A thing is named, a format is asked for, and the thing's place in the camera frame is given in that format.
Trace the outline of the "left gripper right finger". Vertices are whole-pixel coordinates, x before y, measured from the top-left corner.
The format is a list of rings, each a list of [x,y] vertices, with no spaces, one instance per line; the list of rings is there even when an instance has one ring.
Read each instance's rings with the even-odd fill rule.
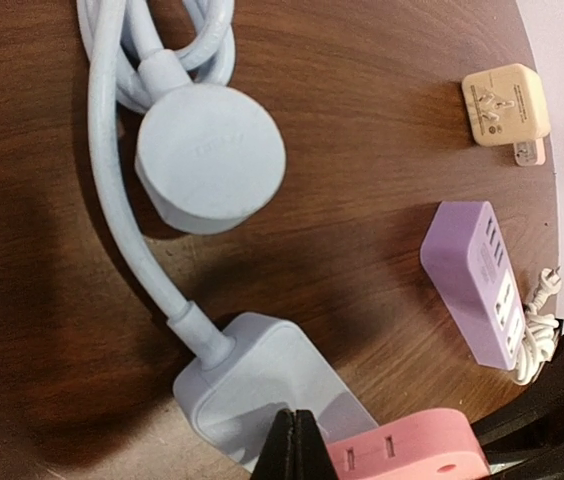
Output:
[[[492,467],[489,479],[564,479],[564,337],[538,379],[472,424]]]

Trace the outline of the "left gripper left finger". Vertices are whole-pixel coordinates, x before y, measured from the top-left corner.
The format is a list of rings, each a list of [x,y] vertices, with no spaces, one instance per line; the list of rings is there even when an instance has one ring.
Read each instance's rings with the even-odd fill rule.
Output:
[[[250,479],[338,479],[311,411],[277,412]]]

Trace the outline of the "pink socket adapter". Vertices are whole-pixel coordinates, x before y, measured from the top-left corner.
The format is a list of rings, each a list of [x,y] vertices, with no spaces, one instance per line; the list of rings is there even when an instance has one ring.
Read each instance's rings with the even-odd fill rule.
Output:
[[[327,450],[340,479],[480,479],[489,463],[463,412],[423,410]]]

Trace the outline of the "purple usb power strip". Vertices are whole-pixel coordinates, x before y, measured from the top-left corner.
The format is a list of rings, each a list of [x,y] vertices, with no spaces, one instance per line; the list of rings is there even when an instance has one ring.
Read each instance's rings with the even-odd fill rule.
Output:
[[[420,261],[476,363],[513,370],[525,318],[491,203],[441,202],[421,245]]]

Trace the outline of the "small pink charger plug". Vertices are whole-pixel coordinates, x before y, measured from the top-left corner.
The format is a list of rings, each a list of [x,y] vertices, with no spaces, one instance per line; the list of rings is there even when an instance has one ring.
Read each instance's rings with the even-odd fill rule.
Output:
[[[518,166],[541,166],[546,162],[546,149],[543,138],[513,144],[514,160]]]

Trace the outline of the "beige cube socket adapter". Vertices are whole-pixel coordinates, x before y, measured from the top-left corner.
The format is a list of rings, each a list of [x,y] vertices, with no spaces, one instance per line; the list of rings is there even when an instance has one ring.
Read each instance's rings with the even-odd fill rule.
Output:
[[[533,142],[551,132],[542,80],[523,64],[470,74],[461,89],[473,139],[480,146]]]

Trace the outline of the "light blue power strip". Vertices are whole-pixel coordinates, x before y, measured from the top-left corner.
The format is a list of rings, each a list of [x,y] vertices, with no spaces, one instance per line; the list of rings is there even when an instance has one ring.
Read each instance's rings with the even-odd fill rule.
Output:
[[[252,471],[278,411],[313,413],[326,442],[377,423],[295,323],[259,313],[219,329],[196,305],[169,328],[194,353],[173,383],[185,418],[203,440]]]

